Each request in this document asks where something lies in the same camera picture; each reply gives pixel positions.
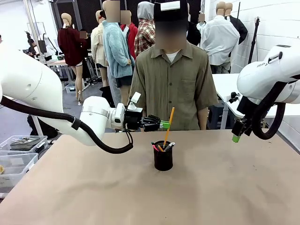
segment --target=white wall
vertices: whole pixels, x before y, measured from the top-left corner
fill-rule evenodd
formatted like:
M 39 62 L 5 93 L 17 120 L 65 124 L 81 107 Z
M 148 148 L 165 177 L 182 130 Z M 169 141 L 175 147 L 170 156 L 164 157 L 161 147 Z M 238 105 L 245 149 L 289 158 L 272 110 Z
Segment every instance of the white wall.
M 220 0 L 207 1 L 210 2 L 207 17 L 211 20 L 216 15 L 216 4 Z M 225 2 L 233 4 L 233 17 L 237 17 L 240 2 L 239 19 L 248 29 L 247 38 L 239 45 L 238 58 L 232 65 L 232 73 L 239 73 L 248 63 L 257 16 L 261 22 L 252 61 L 263 60 L 275 45 L 300 44 L 300 0 L 225 0 Z M 279 131 L 300 149 L 300 118 L 284 118 Z
M 37 22 L 44 23 L 46 33 L 51 40 L 57 39 L 55 22 L 48 0 L 43 0 L 42 2 L 32 0 L 32 5 Z M 29 31 L 28 22 L 23 1 L 6 4 L 1 4 L 0 2 L 0 34 L 3 41 L 19 50 L 28 49 L 29 45 L 25 34 L 25 31 Z

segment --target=black mesh pen cup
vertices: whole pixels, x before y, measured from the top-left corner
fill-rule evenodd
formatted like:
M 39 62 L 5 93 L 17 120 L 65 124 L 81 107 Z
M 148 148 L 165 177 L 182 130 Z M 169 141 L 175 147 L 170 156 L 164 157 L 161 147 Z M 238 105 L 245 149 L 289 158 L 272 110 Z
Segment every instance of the black mesh pen cup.
M 166 142 L 165 148 L 170 144 L 170 142 Z M 172 148 L 169 148 L 167 151 L 160 151 L 158 146 L 163 148 L 164 141 L 159 141 L 154 143 L 155 147 L 158 149 L 154 149 L 154 167 L 160 171 L 167 171 L 173 167 L 173 156 L 172 156 Z

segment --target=robotic arm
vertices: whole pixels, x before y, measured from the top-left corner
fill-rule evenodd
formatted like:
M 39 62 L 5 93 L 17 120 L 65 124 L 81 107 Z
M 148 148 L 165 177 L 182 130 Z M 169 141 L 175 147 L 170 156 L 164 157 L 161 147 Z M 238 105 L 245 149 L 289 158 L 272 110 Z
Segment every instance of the robotic arm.
M 264 61 L 253 62 L 241 71 L 237 86 L 243 95 L 237 110 L 245 117 L 236 120 L 233 141 L 251 132 L 261 139 L 270 139 L 278 131 L 285 113 L 285 104 L 300 103 L 300 48 L 287 45 L 273 47 Z M 277 105 L 275 119 L 264 133 L 261 121 L 269 109 Z
M 4 95 L 21 100 L 28 106 Z M 135 95 L 134 103 L 138 98 L 139 95 Z M 92 96 L 84 101 L 80 119 L 77 119 L 63 112 L 61 82 L 50 68 L 18 50 L 0 44 L 0 104 L 36 115 L 43 122 L 87 146 L 97 145 L 109 153 L 120 154 L 132 149 L 132 138 L 123 148 L 111 148 L 101 142 L 105 128 L 124 129 L 128 134 L 128 129 L 154 131 L 169 127 L 168 123 L 161 122 L 155 116 L 142 118 L 142 109 L 136 108 L 134 103 L 131 102 L 128 109 L 123 104 L 110 108 L 105 98 Z

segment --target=light blue fuzzy jacket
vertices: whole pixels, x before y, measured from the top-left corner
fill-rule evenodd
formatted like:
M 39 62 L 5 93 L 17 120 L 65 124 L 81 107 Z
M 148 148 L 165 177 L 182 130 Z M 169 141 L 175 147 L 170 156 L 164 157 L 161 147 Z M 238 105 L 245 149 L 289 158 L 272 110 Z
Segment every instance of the light blue fuzzy jacket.
M 128 59 L 131 59 L 134 65 L 134 59 L 128 53 L 126 37 L 117 22 L 107 22 L 103 24 L 103 45 L 106 60 L 110 71 L 115 78 L 132 76 L 132 66 L 128 65 Z

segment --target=plaid shirt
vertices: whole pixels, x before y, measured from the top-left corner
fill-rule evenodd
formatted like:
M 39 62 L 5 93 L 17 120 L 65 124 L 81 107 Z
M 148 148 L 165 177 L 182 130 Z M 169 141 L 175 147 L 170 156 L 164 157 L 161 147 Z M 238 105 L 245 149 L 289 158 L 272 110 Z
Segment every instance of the plaid shirt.
M 135 37 L 135 56 L 155 44 L 155 31 L 151 20 L 139 19 L 139 28 Z

